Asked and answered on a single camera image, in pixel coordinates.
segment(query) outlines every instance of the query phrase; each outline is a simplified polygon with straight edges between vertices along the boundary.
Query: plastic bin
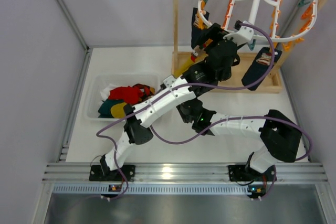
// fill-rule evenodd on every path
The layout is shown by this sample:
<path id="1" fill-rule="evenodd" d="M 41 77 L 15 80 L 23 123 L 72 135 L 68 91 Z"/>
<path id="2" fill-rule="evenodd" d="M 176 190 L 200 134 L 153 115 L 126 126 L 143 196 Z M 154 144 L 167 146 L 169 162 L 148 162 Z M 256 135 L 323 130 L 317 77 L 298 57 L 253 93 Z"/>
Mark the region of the plastic bin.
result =
<path id="1" fill-rule="evenodd" d="M 117 119 L 115 118 L 98 118 L 98 110 L 102 104 L 100 91 L 109 84 L 113 84 L 116 87 L 126 87 L 133 86 L 137 83 L 154 87 L 156 92 L 160 88 L 159 76 L 154 73 L 100 74 L 96 76 L 90 85 L 86 97 L 84 117 L 92 121 L 116 121 Z"/>

